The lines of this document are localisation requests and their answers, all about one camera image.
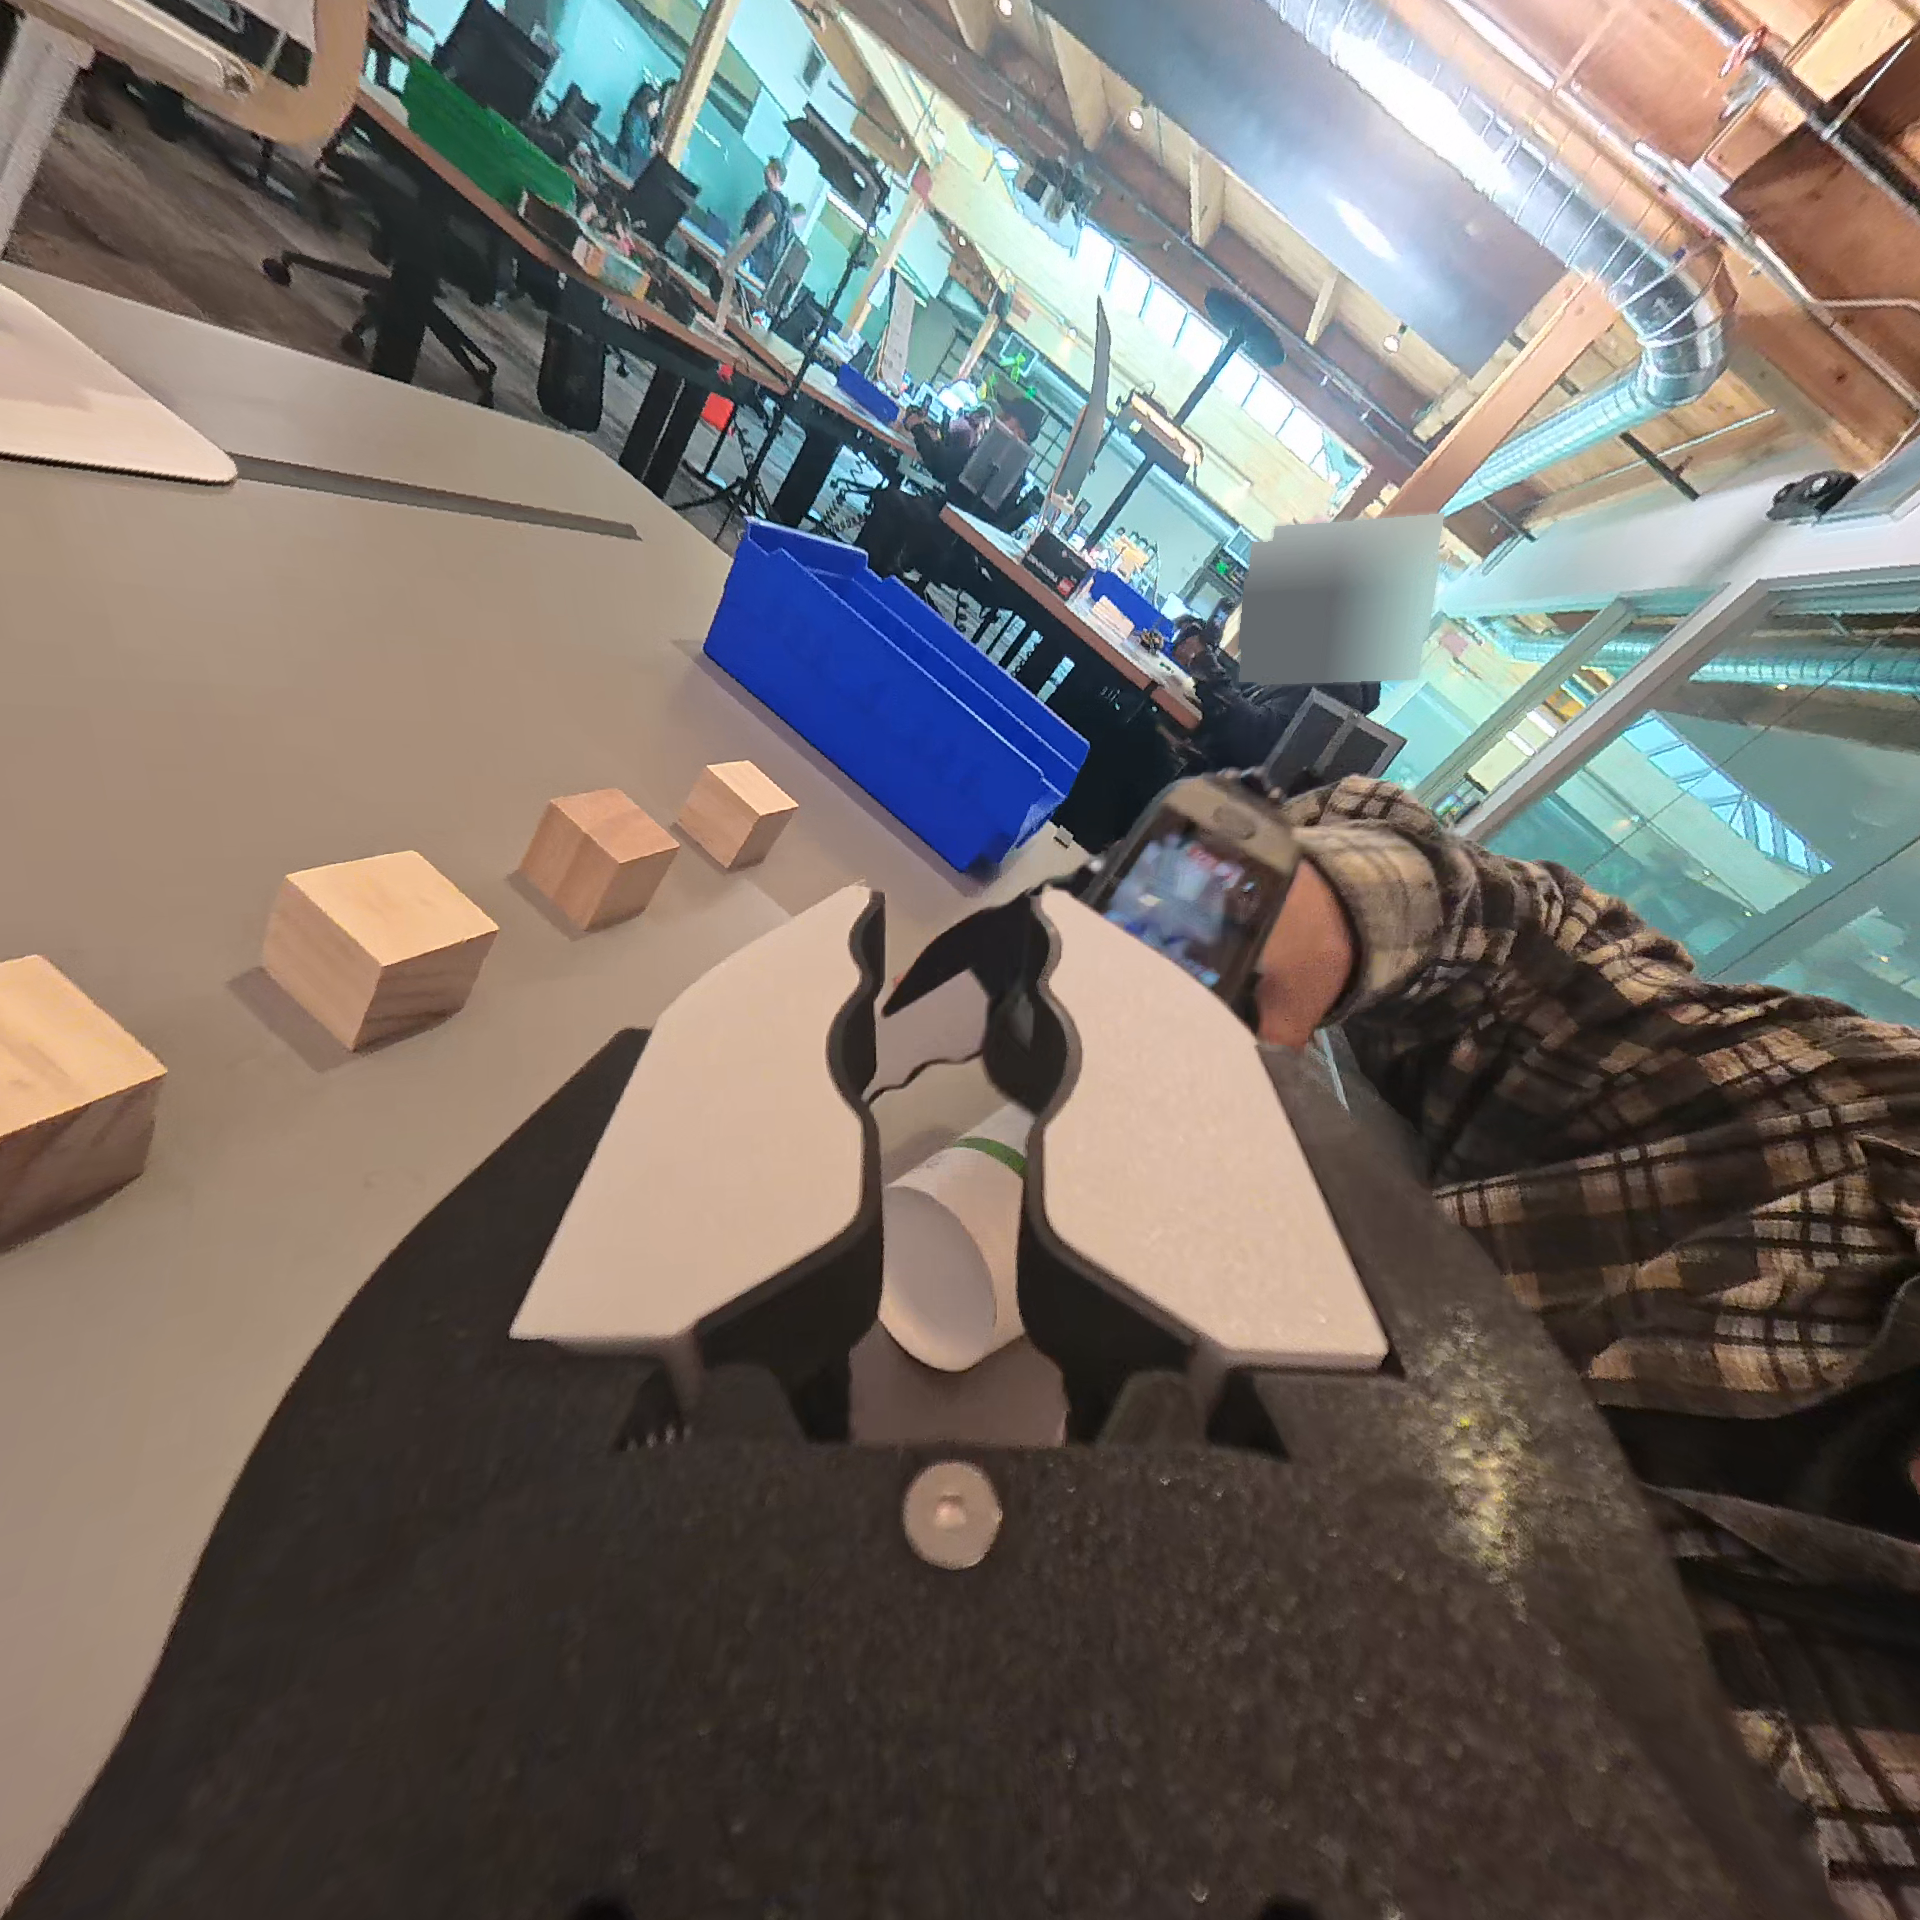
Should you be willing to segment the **green plastic crate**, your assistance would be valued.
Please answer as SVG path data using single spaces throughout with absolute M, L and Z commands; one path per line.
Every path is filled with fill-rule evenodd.
M 399 98 L 408 129 L 504 207 L 519 209 L 525 198 L 565 212 L 577 207 L 578 188 L 565 166 L 431 61 L 406 65 Z

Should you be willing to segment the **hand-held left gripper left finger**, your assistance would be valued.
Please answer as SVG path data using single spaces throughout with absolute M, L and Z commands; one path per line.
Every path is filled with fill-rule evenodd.
M 672 1370 L 814 1370 L 876 1317 L 875 996 L 885 900 L 849 886 L 685 986 L 510 1337 Z

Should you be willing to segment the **blue plastic bin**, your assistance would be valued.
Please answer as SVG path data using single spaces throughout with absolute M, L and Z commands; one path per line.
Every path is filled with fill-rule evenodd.
M 707 657 L 958 872 L 1068 800 L 1088 742 L 862 547 L 753 516 Z

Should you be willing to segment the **person's right hand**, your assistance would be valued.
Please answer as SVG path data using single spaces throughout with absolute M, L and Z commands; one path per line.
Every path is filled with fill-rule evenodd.
M 1261 1043 L 1306 1048 L 1336 1017 L 1355 969 L 1350 916 L 1328 875 L 1303 858 L 1261 949 L 1254 985 Z

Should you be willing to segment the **wooden office table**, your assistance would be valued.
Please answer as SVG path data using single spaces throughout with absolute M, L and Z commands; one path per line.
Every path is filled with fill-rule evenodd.
M 739 375 L 731 353 L 733 339 L 726 332 L 688 323 L 646 292 L 627 292 L 590 277 L 578 259 L 556 250 L 540 231 L 494 203 L 408 129 L 402 101 L 387 89 L 362 83 L 352 98 L 352 123 L 366 129 L 380 150 L 394 155 L 418 185 L 411 205 L 398 214 L 387 279 L 366 349 L 368 370 L 398 382 L 416 377 L 428 323 L 439 319 L 439 291 L 451 281 L 448 222 L 480 222 L 517 261 L 539 264 L 558 279 L 558 314 L 565 323 L 655 365 L 664 381 L 660 398 L 640 404 L 640 416 L 621 448 L 621 468 L 651 490 L 661 494 L 672 487 L 696 427 L 702 407 L 695 402 L 695 392 L 723 395 L 739 407 L 755 395 L 772 395 L 760 386 L 755 372 Z M 899 454 L 865 450 L 885 469 L 897 469 L 904 457 L 914 456 L 911 438 L 897 427 L 892 429 L 903 438 Z

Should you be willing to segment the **wooden cube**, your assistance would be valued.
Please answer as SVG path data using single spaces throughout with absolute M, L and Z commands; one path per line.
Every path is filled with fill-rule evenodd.
M 640 916 L 683 842 L 624 789 L 550 799 L 514 866 L 519 879 L 578 933 Z
M 3 1245 L 143 1175 L 165 1065 L 50 959 L 3 964 Z
M 799 802 L 755 763 L 708 763 L 677 808 L 675 828 L 723 872 L 765 862 Z
M 347 1051 L 459 1012 L 499 925 L 416 849 L 288 874 L 263 936 L 264 975 Z

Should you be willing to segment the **silver ventilation duct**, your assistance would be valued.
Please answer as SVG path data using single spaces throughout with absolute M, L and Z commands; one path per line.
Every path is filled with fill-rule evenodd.
M 1444 19 L 1444 32 L 1428 41 L 1388 5 L 1270 10 L 1568 273 L 1594 281 L 1640 343 L 1627 370 L 1500 443 L 1447 509 L 1467 509 L 1637 433 L 1715 386 L 1737 305 L 1715 239 L 1672 212 L 1521 78 L 1495 78 L 1492 52 L 1470 55 L 1474 35 L 1460 19 Z

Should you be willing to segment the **person's right forearm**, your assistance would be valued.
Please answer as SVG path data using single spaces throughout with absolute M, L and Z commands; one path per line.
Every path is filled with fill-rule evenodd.
M 1705 980 L 1399 787 L 1286 815 L 1355 940 L 1359 1067 L 1596 1402 L 1761 1419 L 1916 1375 L 1916 1029 Z

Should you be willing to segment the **white paper cup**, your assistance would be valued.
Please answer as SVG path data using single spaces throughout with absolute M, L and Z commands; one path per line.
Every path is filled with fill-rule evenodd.
M 936 1371 L 1020 1339 L 1017 1246 L 1033 1115 L 1002 1104 L 881 1194 L 878 1322 Z

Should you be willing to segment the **person's plaid shirt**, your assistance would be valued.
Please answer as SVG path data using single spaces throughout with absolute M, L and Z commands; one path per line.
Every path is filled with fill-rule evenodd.
M 1917 1546 L 1739 1494 L 1646 1491 L 1743 1750 L 1835 1916 L 1917 1916 Z

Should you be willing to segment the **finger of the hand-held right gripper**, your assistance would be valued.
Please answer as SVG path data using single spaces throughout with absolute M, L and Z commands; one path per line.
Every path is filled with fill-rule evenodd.
M 979 1065 L 989 1017 L 984 991 L 929 991 L 903 1011 L 876 1016 L 870 1104 L 904 1091 L 937 1067 Z
M 922 949 L 896 980 L 881 1011 L 904 1012 L 962 975 L 970 975 L 994 1009 L 1042 978 L 1046 940 L 1034 897 L 979 910 Z

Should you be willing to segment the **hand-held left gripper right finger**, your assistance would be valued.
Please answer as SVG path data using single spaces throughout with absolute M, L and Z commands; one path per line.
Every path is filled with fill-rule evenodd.
M 1388 1339 L 1226 1001 L 1080 900 L 1046 957 L 1020 1252 L 1025 1332 L 1062 1370 L 1379 1370 Z

